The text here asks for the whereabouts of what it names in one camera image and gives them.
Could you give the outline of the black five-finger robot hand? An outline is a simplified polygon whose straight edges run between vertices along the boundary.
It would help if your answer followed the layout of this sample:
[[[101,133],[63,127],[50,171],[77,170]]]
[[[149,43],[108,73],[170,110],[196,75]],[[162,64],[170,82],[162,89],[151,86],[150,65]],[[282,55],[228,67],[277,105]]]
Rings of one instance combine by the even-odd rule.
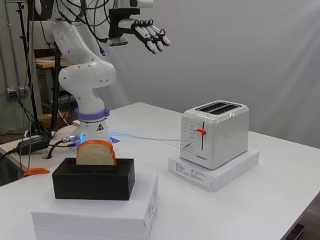
[[[139,15],[139,8],[116,8],[109,10],[110,28],[109,46],[122,46],[128,43],[125,37],[134,35],[153,54],[162,52],[165,46],[171,44],[164,29],[159,29],[154,25],[152,19],[138,20],[132,15]]]

